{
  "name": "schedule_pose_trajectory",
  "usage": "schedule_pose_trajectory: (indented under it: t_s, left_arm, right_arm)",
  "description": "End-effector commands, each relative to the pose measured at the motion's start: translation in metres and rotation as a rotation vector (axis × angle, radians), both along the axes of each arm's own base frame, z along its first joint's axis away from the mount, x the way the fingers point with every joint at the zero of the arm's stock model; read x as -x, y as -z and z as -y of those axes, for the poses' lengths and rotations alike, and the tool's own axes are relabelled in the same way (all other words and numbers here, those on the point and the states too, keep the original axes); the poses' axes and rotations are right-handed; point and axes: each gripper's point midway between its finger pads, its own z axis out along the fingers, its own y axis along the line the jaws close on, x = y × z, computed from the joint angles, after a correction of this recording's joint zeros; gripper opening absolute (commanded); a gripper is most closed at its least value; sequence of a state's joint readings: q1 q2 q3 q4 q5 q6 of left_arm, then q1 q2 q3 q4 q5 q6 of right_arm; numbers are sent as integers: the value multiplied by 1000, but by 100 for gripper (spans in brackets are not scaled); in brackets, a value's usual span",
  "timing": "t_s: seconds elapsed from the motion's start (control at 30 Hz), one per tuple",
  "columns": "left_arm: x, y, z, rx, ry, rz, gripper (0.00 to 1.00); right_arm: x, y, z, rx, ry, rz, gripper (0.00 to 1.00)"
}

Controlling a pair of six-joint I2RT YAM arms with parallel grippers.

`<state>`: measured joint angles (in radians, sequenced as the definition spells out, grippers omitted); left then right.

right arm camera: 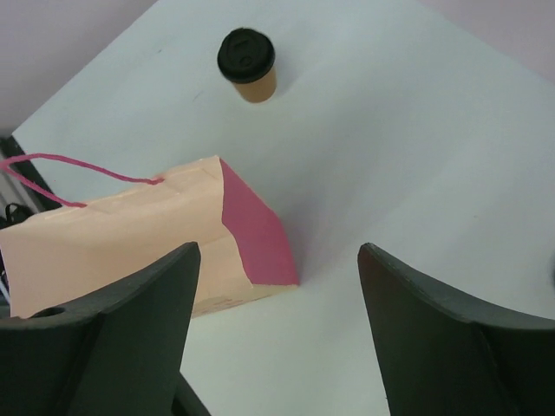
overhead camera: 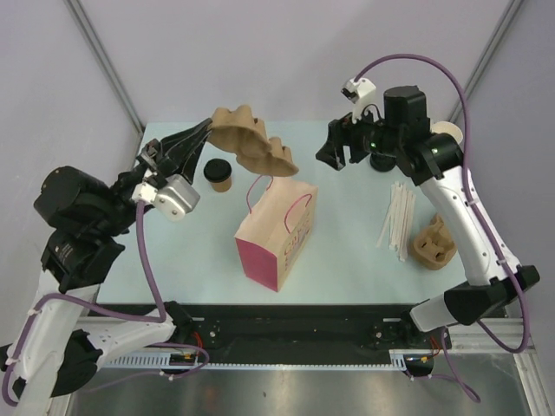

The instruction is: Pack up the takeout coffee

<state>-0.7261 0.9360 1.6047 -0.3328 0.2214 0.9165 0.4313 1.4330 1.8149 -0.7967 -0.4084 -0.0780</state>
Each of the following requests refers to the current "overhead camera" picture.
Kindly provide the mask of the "brown cardboard cup carrier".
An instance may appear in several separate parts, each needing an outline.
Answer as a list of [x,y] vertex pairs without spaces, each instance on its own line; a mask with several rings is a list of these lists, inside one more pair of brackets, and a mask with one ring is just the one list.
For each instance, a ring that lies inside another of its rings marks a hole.
[[267,136],[264,121],[252,114],[250,106],[235,110],[217,107],[211,120],[208,141],[233,153],[247,171],[273,177],[292,177],[299,172],[291,149],[279,137]]

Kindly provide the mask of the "black plastic cup lid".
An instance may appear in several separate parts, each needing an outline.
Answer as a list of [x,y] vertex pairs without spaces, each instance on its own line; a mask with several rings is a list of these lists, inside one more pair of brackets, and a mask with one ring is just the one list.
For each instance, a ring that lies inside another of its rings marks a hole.
[[210,159],[203,170],[205,178],[211,183],[221,183],[232,175],[232,166],[225,159]]

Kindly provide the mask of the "pink and beige paper bag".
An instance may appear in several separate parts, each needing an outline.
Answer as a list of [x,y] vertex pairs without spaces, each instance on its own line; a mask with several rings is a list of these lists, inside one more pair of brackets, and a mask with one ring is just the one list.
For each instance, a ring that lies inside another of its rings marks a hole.
[[290,177],[271,177],[261,196],[251,193],[248,213],[235,233],[235,243],[245,276],[278,292],[314,228],[318,187]]

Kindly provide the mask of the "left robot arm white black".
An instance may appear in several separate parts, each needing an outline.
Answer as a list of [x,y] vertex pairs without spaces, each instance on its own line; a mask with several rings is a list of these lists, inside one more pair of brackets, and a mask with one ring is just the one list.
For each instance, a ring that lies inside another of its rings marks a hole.
[[[49,402],[86,385],[110,361],[145,347],[184,348],[195,361],[207,352],[190,345],[193,321],[176,302],[164,302],[146,250],[144,217],[150,210],[181,220],[199,202],[193,176],[210,121],[149,141],[135,166],[112,185],[72,166],[44,180],[35,210],[52,228],[41,257],[33,306],[16,340],[1,349],[2,395],[17,415],[43,415]],[[140,261],[155,308],[119,314],[119,324],[93,332],[76,324],[97,311],[96,291],[124,248],[117,237],[135,231]]]

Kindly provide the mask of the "brown paper coffee cup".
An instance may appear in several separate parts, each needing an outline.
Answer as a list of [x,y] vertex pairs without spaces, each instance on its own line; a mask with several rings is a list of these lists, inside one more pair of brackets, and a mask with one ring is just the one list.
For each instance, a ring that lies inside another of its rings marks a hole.
[[211,179],[210,184],[215,192],[223,193],[228,192],[232,187],[232,176]]

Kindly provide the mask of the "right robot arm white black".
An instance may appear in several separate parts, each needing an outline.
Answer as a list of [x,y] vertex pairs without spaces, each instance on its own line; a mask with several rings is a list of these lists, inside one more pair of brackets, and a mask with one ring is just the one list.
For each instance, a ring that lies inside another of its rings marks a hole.
[[386,90],[379,119],[369,111],[376,96],[372,82],[348,81],[342,92],[353,109],[329,123],[316,158],[337,171],[368,155],[392,159],[437,210],[464,267],[464,283],[410,310],[410,320],[400,326],[407,346],[421,347],[432,330],[443,326],[471,325],[539,282],[536,267],[521,264],[504,244],[471,177],[463,173],[460,130],[448,122],[431,122],[426,95],[418,87]]

